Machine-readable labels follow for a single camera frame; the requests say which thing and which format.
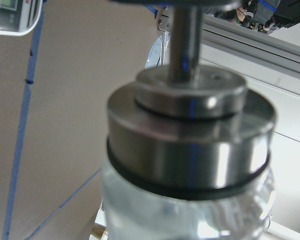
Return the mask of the aluminium frame post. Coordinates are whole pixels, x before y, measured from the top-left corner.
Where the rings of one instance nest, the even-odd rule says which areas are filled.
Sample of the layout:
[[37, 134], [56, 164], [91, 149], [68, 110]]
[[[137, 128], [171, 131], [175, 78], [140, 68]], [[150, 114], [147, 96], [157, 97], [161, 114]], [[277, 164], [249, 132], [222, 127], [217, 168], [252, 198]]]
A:
[[204, 45], [300, 80], [300, 46], [206, 14], [201, 35]]

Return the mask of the silver digital kitchen scale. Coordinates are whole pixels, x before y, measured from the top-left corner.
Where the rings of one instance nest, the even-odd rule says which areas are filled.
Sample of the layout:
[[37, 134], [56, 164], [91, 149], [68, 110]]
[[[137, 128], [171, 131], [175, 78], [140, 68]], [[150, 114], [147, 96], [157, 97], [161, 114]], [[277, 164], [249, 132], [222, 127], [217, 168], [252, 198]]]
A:
[[0, 0], [0, 35], [24, 36], [38, 24], [43, 0]]

